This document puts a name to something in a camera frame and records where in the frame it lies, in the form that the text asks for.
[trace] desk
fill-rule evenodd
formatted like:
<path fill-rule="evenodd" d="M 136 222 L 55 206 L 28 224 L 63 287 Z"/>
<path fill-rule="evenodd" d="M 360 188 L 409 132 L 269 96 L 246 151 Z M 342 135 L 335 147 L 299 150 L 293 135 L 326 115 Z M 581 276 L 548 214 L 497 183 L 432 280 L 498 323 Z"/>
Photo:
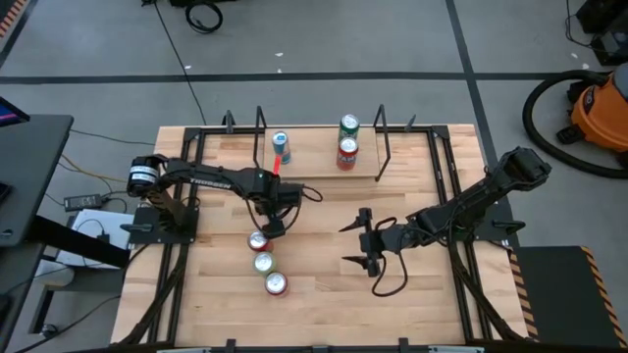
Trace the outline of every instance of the desk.
<path fill-rule="evenodd" d="M 124 266 L 129 251 L 105 244 L 36 216 L 41 199 L 68 140 L 73 118 L 33 116 L 30 122 L 0 127 L 0 180 L 13 189 L 0 204 L 0 293 L 11 309 L 0 326 L 0 351 L 6 348 L 44 247 L 52 245 L 88 258 Z"/>
<path fill-rule="evenodd" d="M 466 188 L 484 176 L 478 138 L 471 125 L 448 128 L 460 183 Z M 184 127 L 161 127 L 155 152 L 179 157 L 183 132 Z M 384 137 L 378 134 L 377 139 L 384 161 Z M 235 338 L 237 346 L 397 345 L 400 337 L 408 337 L 410 344 L 463 343 L 449 258 L 440 245 L 404 252 L 408 285 L 390 298 L 373 296 L 374 279 L 340 259 L 360 255 L 358 231 L 338 233 L 354 220 L 358 208 L 371 207 L 374 220 L 382 220 L 402 218 L 439 202 L 427 138 L 393 133 L 390 145 L 392 158 L 379 182 L 302 180 L 320 190 L 325 200 L 304 201 L 294 227 L 275 240 L 279 269 L 290 281 L 285 298 L 266 294 L 263 278 L 252 270 L 246 238 L 254 227 L 243 201 L 225 191 L 200 188 L 201 218 L 187 258 L 176 346 L 225 346 L 228 338 Z M 230 169 L 250 167 L 252 149 L 252 135 L 210 135 L 202 162 Z M 444 166 L 441 145 L 439 150 Z M 451 197 L 446 174 L 445 185 Z M 131 331 L 152 301 L 162 248 L 149 246 L 131 264 L 113 342 Z M 478 242 L 476 256 L 487 297 L 513 329 L 527 335 L 506 252 Z M 400 282 L 399 262 L 390 257 L 379 290 L 391 290 Z M 479 336 L 475 304 L 468 298 Z M 164 308 L 159 339 L 165 338 L 164 317 L 170 305 Z"/>
<path fill-rule="evenodd" d="M 17 237 L 22 237 L 18 232 L 27 232 L 66 145 L 72 122 L 70 116 L 33 116 L 29 123 L 0 127 L 0 180 L 14 187 L 10 198 L 0 204 L 0 231 L 10 228 Z M 0 248 L 0 293 L 34 276 L 44 248 L 41 242 Z M 25 283 L 9 293 L 12 305 L 0 327 L 0 351 L 6 349 L 29 289 L 30 283 Z"/>

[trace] blue soda can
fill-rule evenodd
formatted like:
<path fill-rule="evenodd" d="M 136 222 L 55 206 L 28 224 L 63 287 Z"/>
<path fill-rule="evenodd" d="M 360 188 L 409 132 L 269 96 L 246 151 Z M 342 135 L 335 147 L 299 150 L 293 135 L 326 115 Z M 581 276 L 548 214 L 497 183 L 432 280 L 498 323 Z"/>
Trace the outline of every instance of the blue soda can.
<path fill-rule="evenodd" d="M 277 131 L 273 135 L 273 148 L 275 154 L 282 156 L 282 164 L 290 162 L 290 145 L 288 143 L 288 135 L 283 131 Z"/>

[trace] black hose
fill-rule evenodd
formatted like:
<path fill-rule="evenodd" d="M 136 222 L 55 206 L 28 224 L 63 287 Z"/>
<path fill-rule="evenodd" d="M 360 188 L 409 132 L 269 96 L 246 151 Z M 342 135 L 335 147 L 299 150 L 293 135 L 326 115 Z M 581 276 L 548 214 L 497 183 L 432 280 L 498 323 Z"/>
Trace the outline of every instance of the black hose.
<path fill-rule="evenodd" d="M 536 144 L 539 148 L 547 152 L 549 155 L 553 156 L 558 161 L 573 167 L 579 171 L 586 172 L 599 177 L 610 177 L 610 178 L 628 178 L 628 171 L 626 170 L 617 170 L 613 168 L 607 168 L 598 166 L 586 161 L 583 161 L 579 158 L 576 158 L 563 150 L 555 147 L 547 140 L 545 140 L 537 128 L 534 126 L 534 122 L 532 121 L 532 112 L 535 104 L 539 97 L 546 91 L 548 88 L 569 80 L 569 79 L 580 79 L 585 81 L 590 85 L 599 85 L 602 86 L 606 84 L 608 81 L 608 76 L 596 74 L 586 70 L 573 70 L 558 74 L 552 78 L 546 79 L 541 82 L 528 96 L 526 103 L 523 106 L 523 126 L 528 133 L 528 136 Z"/>
<path fill-rule="evenodd" d="M 196 6 L 207 6 L 208 8 L 210 8 L 213 12 L 216 13 L 216 15 L 218 15 L 218 23 L 216 25 L 214 25 L 214 26 L 208 27 L 208 26 L 205 26 L 198 19 L 195 19 L 191 15 L 191 11 Z M 197 0 L 197 1 L 194 1 L 191 4 L 187 5 L 187 7 L 185 8 L 185 20 L 187 21 L 187 24 L 192 29 L 194 29 L 195 31 L 197 31 L 199 33 L 202 33 L 202 34 L 208 34 L 208 33 L 212 33 L 214 31 L 216 31 L 218 28 L 221 27 L 221 25 L 223 25 L 223 13 L 220 11 L 218 6 L 216 6 L 211 1 L 208 1 L 208 0 Z"/>

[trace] computer screen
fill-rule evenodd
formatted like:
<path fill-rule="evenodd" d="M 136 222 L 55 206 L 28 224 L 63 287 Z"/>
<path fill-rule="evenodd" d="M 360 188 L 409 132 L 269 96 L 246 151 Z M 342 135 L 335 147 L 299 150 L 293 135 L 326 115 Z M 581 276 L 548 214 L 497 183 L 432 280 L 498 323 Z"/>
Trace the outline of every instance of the computer screen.
<path fill-rule="evenodd" d="M 24 123 L 29 120 L 30 117 L 26 113 L 0 97 L 0 126 Z"/>

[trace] hazard tape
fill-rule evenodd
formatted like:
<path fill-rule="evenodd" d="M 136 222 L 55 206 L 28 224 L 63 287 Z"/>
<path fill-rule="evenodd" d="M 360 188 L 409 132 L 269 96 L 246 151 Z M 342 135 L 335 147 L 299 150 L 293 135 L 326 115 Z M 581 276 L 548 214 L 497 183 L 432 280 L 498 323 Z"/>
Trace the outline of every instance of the hazard tape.
<path fill-rule="evenodd" d="M 598 285 L 598 289 L 600 290 L 600 296 L 604 301 L 604 307 L 606 307 L 606 311 L 608 312 L 608 318 L 613 325 L 615 335 L 619 340 L 619 346 L 621 348 L 628 348 L 628 344 L 626 344 L 626 336 L 624 336 L 621 327 L 619 326 L 619 320 L 617 320 L 617 314 L 615 314 L 615 309 L 613 309 L 612 304 L 610 304 L 610 298 L 608 297 L 608 292 L 606 292 L 606 287 L 604 286 L 604 282 L 602 280 L 602 274 L 600 270 L 598 270 L 598 264 L 596 264 L 596 259 L 593 257 L 593 253 L 591 250 L 582 246 L 582 251 L 587 255 L 587 260 L 589 261 L 589 266 L 591 267 L 591 273 L 593 273 L 593 277 L 596 280 L 596 284 Z"/>
<path fill-rule="evenodd" d="M 523 312 L 523 320 L 526 323 L 526 330 L 528 335 L 535 341 L 539 341 L 539 332 L 537 326 L 534 323 L 534 315 L 532 315 L 532 306 L 528 299 L 528 291 L 526 290 L 523 276 L 521 275 L 521 267 L 517 260 L 517 255 L 509 248 L 508 255 L 510 257 L 510 269 L 512 270 L 512 278 L 514 279 L 514 285 L 517 288 L 517 295 L 519 296 L 519 303 L 521 304 L 521 311 Z"/>
<path fill-rule="evenodd" d="M 0 38 L 7 35 L 9 28 L 11 28 L 11 25 L 13 25 L 13 23 L 16 21 L 18 15 L 26 5 L 26 1 L 27 0 L 17 0 L 15 3 L 13 3 L 13 6 L 11 6 L 11 9 L 9 9 L 7 16 L 5 16 L 4 20 L 0 22 Z"/>

